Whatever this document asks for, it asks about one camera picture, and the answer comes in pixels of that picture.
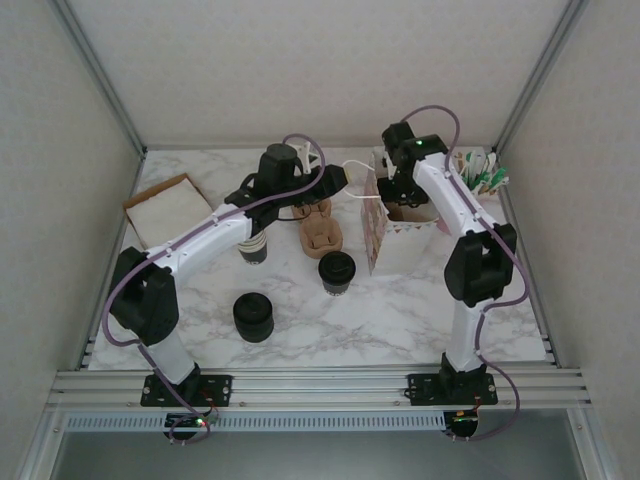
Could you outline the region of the brown pulp cup carrier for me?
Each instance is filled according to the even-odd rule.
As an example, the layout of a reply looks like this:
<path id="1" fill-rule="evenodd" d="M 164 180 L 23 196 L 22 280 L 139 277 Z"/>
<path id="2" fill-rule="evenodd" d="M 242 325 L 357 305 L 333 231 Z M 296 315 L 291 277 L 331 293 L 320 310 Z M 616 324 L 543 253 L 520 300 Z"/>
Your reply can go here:
<path id="1" fill-rule="evenodd" d="M 319 260 L 327 253 L 342 249 L 344 237 L 338 221 L 332 217 L 330 199 L 292 206 L 291 210 L 293 218 L 299 222 L 302 250 L 308 257 Z"/>

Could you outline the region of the black plastic cup lid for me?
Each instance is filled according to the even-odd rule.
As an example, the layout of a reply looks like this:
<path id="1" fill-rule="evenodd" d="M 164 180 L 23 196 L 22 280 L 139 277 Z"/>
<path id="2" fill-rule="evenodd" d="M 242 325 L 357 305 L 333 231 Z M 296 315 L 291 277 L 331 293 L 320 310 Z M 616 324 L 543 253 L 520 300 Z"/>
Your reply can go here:
<path id="1" fill-rule="evenodd" d="M 318 272 L 323 282 L 340 286 L 353 280 L 356 273 L 356 263 L 349 254 L 342 251 L 332 251 L 320 259 Z"/>

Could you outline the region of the white paper takeout bag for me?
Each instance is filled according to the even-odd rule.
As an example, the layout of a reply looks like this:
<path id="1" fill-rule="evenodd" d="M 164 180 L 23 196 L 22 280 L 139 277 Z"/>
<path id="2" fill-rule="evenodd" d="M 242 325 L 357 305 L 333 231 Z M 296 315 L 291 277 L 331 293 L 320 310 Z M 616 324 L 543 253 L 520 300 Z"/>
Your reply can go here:
<path id="1" fill-rule="evenodd" d="M 361 223 L 371 276 L 410 274 L 424 258 L 432 238 L 439 232 L 439 214 L 429 202 L 412 208 L 383 202 L 377 186 L 387 173 L 383 149 L 374 147 L 368 161 L 361 201 Z"/>

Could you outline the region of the stack of paper cups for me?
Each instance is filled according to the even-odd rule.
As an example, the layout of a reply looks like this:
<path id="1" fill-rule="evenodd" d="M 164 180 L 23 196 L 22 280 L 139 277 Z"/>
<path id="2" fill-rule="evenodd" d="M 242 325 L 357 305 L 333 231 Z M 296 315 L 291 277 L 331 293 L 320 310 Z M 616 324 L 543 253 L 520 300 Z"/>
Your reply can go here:
<path id="1" fill-rule="evenodd" d="M 259 265 L 267 258 L 267 236 L 264 231 L 254 235 L 237 245 L 237 250 L 244 261 L 251 265 Z"/>

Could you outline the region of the stack of black lids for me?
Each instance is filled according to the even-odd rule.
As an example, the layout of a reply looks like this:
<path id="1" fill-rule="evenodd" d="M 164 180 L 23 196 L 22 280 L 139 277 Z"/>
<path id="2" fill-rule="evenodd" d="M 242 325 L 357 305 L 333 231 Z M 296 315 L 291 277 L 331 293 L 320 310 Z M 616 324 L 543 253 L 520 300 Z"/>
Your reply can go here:
<path id="1" fill-rule="evenodd" d="M 247 342 L 261 343 L 273 332 L 273 306 L 261 293 L 241 295 L 233 305 L 232 315 L 239 335 Z"/>

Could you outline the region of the small black controller board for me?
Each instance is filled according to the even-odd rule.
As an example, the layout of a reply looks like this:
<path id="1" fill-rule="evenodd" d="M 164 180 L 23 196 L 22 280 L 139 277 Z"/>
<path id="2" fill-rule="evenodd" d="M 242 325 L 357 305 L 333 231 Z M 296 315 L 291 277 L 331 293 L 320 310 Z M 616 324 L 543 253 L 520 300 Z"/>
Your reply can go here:
<path id="1" fill-rule="evenodd" d="M 165 417 L 166 429 L 198 431 L 206 427 L 206 421 L 193 414 L 169 413 Z"/>
<path id="2" fill-rule="evenodd" d="M 453 414 L 450 431 L 455 437 L 470 438 L 476 433 L 478 424 L 479 417 L 476 410 L 461 410 Z"/>

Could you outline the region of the aluminium frame post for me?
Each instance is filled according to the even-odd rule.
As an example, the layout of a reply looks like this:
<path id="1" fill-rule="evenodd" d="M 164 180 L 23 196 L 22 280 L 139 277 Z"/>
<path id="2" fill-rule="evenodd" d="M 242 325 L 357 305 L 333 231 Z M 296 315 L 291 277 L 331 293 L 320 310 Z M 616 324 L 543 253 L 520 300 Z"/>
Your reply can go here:
<path id="1" fill-rule="evenodd" d="M 492 151 L 498 156 L 505 153 L 518 129 L 540 93 L 562 50 L 568 42 L 590 0 L 567 0 L 541 53 L 520 91 L 506 122 L 500 130 Z"/>
<path id="2" fill-rule="evenodd" d="M 58 18 L 96 88 L 106 101 L 118 125 L 140 158 L 140 161 L 143 161 L 148 151 L 147 146 L 142 140 L 138 129 L 135 127 L 131 116 L 127 112 L 96 49 L 92 45 L 89 36 L 75 13 L 70 0 L 46 0 L 46 3 Z"/>

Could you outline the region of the aluminium mounting rail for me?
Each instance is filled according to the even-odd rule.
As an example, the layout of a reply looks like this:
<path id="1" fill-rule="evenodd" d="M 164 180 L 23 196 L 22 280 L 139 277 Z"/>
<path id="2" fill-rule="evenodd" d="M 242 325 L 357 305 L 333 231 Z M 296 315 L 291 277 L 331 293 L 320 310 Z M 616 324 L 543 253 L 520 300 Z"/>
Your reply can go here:
<path id="1" fill-rule="evenodd" d="M 393 411 L 407 410 L 404 395 L 410 371 L 403 368 L 234 369 L 231 411 Z M 61 372 L 45 408 L 53 410 L 138 411 L 145 371 Z M 516 367 L 509 376 L 523 409 L 592 406 L 578 369 Z"/>

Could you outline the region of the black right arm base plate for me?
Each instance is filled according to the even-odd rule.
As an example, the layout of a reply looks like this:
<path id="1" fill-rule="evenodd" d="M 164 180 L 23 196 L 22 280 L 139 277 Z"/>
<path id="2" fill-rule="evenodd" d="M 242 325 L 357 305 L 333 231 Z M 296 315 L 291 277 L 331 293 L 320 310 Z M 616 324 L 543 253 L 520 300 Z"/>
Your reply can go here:
<path id="1" fill-rule="evenodd" d="M 493 406 L 498 403 L 497 389 L 491 374 L 446 376 L 436 374 L 410 374 L 405 397 L 412 406 Z"/>

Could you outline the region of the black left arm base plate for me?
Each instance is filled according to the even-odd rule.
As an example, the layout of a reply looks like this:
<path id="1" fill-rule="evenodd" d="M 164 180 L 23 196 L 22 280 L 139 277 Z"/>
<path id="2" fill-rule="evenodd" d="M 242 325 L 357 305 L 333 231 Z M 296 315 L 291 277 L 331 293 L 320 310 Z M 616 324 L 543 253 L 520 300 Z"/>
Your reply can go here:
<path id="1" fill-rule="evenodd" d="M 230 375 L 192 374 L 172 388 L 192 407 L 228 407 L 233 377 Z M 181 403 L 160 378 L 153 374 L 145 378 L 140 399 L 142 407 L 180 407 Z"/>

